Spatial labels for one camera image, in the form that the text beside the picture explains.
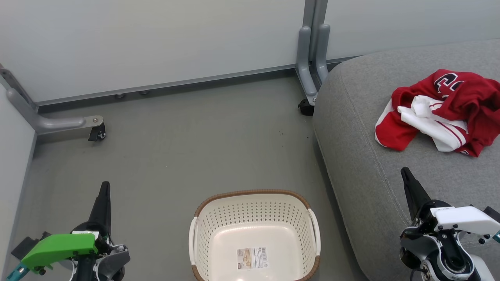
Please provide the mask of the grey partition foot with caster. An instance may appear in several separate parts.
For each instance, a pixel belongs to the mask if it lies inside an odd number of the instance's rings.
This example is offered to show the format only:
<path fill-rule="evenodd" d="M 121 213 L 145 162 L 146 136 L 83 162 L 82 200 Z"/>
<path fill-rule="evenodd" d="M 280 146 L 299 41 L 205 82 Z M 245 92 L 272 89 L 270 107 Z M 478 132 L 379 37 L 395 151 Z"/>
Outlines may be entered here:
<path fill-rule="evenodd" d="M 104 122 L 102 116 L 63 117 L 50 119 L 38 113 L 38 107 L 14 77 L 12 72 L 0 64 L 0 75 L 7 83 L 6 97 L 38 135 L 59 133 L 66 130 L 93 128 Z"/>

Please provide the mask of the grey partition base rail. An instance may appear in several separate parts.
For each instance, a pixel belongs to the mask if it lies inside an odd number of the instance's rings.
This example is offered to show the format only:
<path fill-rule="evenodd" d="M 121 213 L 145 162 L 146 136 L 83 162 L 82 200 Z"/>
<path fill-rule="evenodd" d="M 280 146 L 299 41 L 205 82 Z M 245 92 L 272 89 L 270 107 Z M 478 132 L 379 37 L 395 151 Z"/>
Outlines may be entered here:
<path fill-rule="evenodd" d="M 299 76 L 299 72 L 298 72 L 297 68 L 298 67 L 296 64 L 290 64 L 290 65 L 285 65 L 285 66 L 274 66 L 274 67 L 266 68 L 266 69 L 243 71 L 243 72 L 230 73 L 230 74 L 225 74 L 225 75 L 215 75 L 215 76 L 211 76 L 211 77 L 207 77 L 207 78 L 196 78 L 196 79 L 182 80 L 182 81 L 177 81 L 177 82 L 167 82 L 167 83 L 157 84 L 157 85 L 149 85 L 149 86 L 144 86 L 144 87 L 133 87 L 133 88 L 129 88 L 129 89 L 104 91 L 104 92 L 99 92 L 99 93 L 94 93 L 94 94 L 85 94 L 85 95 L 73 96 L 73 97 L 67 97 L 67 98 L 56 98 L 56 99 L 48 100 L 48 101 L 38 101 L 38 102 L 35 102 L 34 104 L 37 105 L 38 107 L 42 107 L 42 106 L 48 106 L 48 105 L 54 105 L 54 104 L 60 104 L 60 103 L 71 103 L 74 101 L 83 101 L 83 100 L 88 100 L 91 98 L 102 98 L 102 97 L 107 97 L 107 96 L 130 94 L 130 93 L 138 92 L 138 91 L 157 90 L 157 89 L 171 88 L 171 87 L 183 87 L 185 85 L 198 85 L 198 84 L 201 84 L 204 82 L 212 82 L 212 81 L 221 81 L 221 80 L 227 80 L 227 79 L 233 79 L 233 78 L 249 77 L 251 75 L 266 75 L 266 74 L 271 75 L 271 74 L 275 74 L 275 73 L 293 73 L 296 76 Z"/>

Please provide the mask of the red and white jersey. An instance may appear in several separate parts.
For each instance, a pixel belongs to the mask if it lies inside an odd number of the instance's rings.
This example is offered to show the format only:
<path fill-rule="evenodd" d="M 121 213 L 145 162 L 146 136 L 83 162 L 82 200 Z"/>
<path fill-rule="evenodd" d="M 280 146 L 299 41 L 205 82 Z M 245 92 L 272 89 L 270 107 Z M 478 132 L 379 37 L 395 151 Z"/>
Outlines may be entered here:
<path fill-rule="evenodd" d="M 375 139 L 403 151 L 419 134 L 440 152 L 477 158 L 500 135 L 500 82 L 472 72 L 438 69 L 391 95 L 374 128 Z"/>

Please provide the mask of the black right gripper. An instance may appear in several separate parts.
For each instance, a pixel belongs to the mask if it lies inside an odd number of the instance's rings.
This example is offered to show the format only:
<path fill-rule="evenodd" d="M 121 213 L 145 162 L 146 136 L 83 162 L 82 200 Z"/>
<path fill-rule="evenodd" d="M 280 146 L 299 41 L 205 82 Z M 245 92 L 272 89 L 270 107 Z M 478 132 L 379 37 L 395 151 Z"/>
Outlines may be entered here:
<path fill-rule="evenodd" d="M 452 206 L 444 201 L 431 199 L 408 167 L 403 167 L 400 173 L 409 214 L 415 226 L 418 227 L 418 233 L 434 233 L 438 223 L 431 209 L 452 208 Z"/>

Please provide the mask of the white perforated laundry basket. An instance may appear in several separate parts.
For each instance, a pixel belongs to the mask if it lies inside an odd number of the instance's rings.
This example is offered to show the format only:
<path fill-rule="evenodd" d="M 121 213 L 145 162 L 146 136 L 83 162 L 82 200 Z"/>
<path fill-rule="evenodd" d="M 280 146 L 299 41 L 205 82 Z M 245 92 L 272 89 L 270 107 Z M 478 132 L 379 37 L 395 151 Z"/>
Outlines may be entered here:
<path fill-rule="evenodd" d="M 270 267 L 238 270 L 238 249 L 266 247 Z M 311 205 L 290 190 L 217 194 L 195 211 L 189 259 L 196 281 L 319 281 L 320 228 Z"/>

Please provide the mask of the grey metal partition post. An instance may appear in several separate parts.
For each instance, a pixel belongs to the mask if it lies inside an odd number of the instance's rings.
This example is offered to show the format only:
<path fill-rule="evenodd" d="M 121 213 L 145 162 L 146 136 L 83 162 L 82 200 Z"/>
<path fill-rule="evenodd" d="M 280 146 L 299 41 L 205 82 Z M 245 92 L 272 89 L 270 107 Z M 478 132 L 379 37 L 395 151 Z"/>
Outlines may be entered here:
<path fill-rule="evenodd" d="M 330 25 L 325 23 L 329 0 L 305 0 L 302 27 L 298 34 L 296 65 L 305 98 L 315 106 L 318 86 L 327 78 L 327 46 Z"/>

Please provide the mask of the black caster wheel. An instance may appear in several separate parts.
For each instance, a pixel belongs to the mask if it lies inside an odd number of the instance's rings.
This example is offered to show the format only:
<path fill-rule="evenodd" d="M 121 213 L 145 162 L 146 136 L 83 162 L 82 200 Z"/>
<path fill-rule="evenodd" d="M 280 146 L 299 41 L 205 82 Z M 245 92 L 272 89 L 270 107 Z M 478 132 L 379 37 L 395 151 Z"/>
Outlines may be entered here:
<path fill-rule="evenodd" d="M 304 116 L 309 116 L 309 117 L 313 116 L 314 115 L 314 109 L 315 109 L 315 106 L 311 105 L 309 103 L 309 100 L 307 98 L 303 99 L 298 104 L 298 110 Z"/>
<path fill-rule="evenodd" d="M 91 132 L 89 134 L 88 141 L 89 142 L 100 142 L 104 140 L 107 136 L 106 129 L 105 129 L 105 123 L 102 123 L 99 126 L 95 126 L 91 129 Z"/>

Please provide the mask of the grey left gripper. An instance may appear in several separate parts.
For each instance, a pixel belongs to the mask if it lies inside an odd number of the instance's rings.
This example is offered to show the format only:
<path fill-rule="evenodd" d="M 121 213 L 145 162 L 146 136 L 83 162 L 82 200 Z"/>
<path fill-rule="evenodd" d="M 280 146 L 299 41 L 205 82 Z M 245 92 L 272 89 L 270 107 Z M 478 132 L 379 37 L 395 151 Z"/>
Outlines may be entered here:
<path fill-rule="evenodd" d="M 78 225 L 71 234 L 90 233 L 95 237 L 97 254 L 111 253 L 111 185 L 108 181 L 101 184 L 95 198 L 88 222 Z"/>

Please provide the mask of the grey fabric sofa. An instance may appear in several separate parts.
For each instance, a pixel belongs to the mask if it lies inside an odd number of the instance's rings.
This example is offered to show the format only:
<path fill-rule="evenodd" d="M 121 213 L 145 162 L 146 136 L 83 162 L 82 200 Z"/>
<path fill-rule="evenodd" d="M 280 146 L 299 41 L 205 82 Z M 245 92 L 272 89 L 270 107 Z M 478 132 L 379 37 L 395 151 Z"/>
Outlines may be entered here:
<path fill-rule="evenodd" d="M 375 140 L 392 92 L 438 69 L 500 82 L 500 39 L 419 46 L 356 57 L 323 82 L 314 131 L 352 250 L 370 281 L 409 281 L 399 258 L 411 219 L 400 170 L 408 167 L 432 199 L 500 212 L 500 136 L 478 158 L 441 153 L 419 133 L 402 152 Z"/>

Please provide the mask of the paper label sticker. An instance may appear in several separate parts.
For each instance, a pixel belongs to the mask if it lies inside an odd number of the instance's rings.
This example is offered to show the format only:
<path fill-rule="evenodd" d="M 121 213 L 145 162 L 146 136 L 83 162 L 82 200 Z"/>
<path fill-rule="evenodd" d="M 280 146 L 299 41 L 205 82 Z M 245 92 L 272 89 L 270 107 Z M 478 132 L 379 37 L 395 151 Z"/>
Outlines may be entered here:
<path fill-rule="evenodd" d="M 248 247 L 236 251 L 238 270 L 261 270 L 270 267 L 266 247 Z"/>

